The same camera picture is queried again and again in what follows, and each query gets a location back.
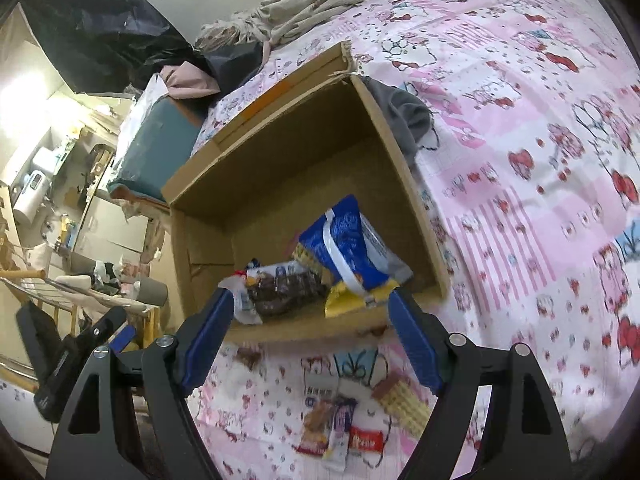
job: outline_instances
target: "red snack packet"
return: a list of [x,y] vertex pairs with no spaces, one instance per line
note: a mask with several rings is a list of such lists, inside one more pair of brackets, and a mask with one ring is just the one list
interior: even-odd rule
[[354,451],[373,451],[382,453],[385,447],[382,431],[367,431],[351,427],[349,435],[349,449]]

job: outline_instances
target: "pink bed sheet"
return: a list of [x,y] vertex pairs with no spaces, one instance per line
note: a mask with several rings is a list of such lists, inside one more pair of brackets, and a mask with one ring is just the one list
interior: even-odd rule
[[[435,113],[414,172],[452,280],[449,301],[432,312],[479,345],[529,344],[572,457],[584,456],[610,431],[640,375],[640,76],[620,34],[596,0],[367,0],[273,52],[210,110],[194,151],[344,39],[360,73],[406,88]],[[300,436],[302,365],[313,352],[266,346],[268,378],[259,386],[247,378],[235,400],[221,393],[240,373],[226,353],[190,400],[223,473],[332,478],[291,449]],[[410,372],[392,336],[379,355]],[[285,373],[290,382],[276,388],[270,381]],[[268,390],[279,393],[269,400]],[[462,469],[488,399],[486,391],[478,396]],[[265,420],[276,420],[271,433]],[[411,439],[393,421],[377,423],[388,423],[384,460],[350,458],[348,478],[394,478],[410,454]]]

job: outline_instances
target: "black plastic bag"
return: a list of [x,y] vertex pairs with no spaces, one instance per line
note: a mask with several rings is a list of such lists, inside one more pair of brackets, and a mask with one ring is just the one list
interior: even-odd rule
[[22,0],[35,37],[76,93],[120,94],[143,90],[165,65],[185,61],[212,75],[229,93],[255,75],[259,43],[210,53],[212,63],[146,0]]

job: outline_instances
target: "open cardboard box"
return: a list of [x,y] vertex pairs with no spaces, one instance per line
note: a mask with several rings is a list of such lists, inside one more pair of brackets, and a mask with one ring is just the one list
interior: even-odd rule
[[[411,267],[407,287],[418,304],[443,300],[448,276],[413,178],[382,111],[357,76],[325,77],[235,134],[238,140],[228,149],[188,168],[194,178],[177,182],[177,174],[162,190],[171,209],[186,315],[201,309],[218,282],[252,258],[263,265],[289,260],[296,236],[349,193],[386,245]],[[227,339],[308,339],[387,323],[384,306],[326,319],[319,301],[263,325],[234,322]]]

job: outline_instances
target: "metal screw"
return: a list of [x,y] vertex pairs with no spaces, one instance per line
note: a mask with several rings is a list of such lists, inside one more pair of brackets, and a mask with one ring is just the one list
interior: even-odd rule
[[94,355],[97,359],[102,359],[108,353],[109,353],[109,349],[106,346],[98,346],[98,348],[94,350]]
[[529,347],[523,343],[518,343],[516,345],[516,354],[521,355],[522,357],[526,357],[530,354],[531,350]]
[[449,336],[449,342],[453,346],[464,346],[466,344],[466,337],[462,334],[451,334]]
[[156,343],[160,348],[167,348],[174,344],[174,336],[172,335],[163,335],[161,338],[156,340]]

